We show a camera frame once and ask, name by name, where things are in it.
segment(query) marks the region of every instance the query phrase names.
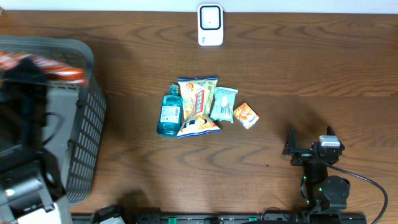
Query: wooden table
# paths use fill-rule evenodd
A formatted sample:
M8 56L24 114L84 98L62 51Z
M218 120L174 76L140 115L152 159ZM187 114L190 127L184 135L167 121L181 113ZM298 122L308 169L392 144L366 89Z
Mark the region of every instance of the wooden table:
M303 170L281 156L287 127L309 147L330 124L346 146L336 165L384 186L390 203L381 223L396 223L398 17L225 13L224 26L222 46L200 47L195 13L3 13L0 34L79 39L93 49L108 112L91 194L72 211L118 202L195 213L303 206ZM159 137L169 84L210 75L239 90L235 106L248 102L257 124ZM364 212L371 223L380 190L330 174L349 179L347 211Z

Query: gray plastic basket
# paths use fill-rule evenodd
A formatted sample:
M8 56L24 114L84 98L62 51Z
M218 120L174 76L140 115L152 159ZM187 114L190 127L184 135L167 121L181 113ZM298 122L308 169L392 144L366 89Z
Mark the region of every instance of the gray plastic basket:
M58 157L62 183L71 205L88 196L100 147L106 111L105 98L93 75L94 58L90 48L79 40L0 35L0 51L28 52L84 68L88 86L50 82L48 112L62 115L65 122L45 147ZM57 125L48 116L44 138Z

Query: snack bag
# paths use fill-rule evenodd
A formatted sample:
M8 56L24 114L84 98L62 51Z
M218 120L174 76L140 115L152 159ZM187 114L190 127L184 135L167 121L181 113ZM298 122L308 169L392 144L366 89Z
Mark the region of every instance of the snack bag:
M184 122L177 137L199 136L212 132L220 132L220 128L212 122L206 113L210 91L214 92L218 78L178 79L181 89Z
M232 88L216 87L216 101L214 102L213 110L210 115L210 118L213 121L220 120L234 123L233 106L237 93L238 90L234 90Z
M235 109L234 116L244 126L244 128L251 128L259 119L259 116L254 112L247 103Z
M189 112L192 110L192 102L188 103L184 100L184 93L191 93L194 89L194 85L202 86L208 92L208 98L205 102L205 114L208 116L210 114L211 102L213 102L214 91L216 89L216 84L218 77L208 77L208 78L179 78L178 84L181 89L181 96L183 98L183 110L184 119L189 117Z
M48 79L63 81L70 84L87 85L86 72L82 68L74 68L56 60L43 58L25 52L0 52L0 70L9 70L19 64L23 58L31 59Z

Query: orange snack box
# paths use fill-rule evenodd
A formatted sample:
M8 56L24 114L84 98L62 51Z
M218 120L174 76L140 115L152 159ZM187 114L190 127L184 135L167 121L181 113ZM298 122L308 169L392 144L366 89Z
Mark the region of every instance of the orange snack box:
M236 108L234 110L234 116L246 129L251 128L260 118L247 103L243 103L241 106Z

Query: mint green packet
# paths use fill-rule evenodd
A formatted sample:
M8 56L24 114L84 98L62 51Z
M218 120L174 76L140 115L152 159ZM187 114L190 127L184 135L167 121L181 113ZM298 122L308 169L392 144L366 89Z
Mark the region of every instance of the mint green packet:
M216 87L213 110L211 111L210 119L213 121L230 121L234 123L234 110L235 96L238 90L226 87Z

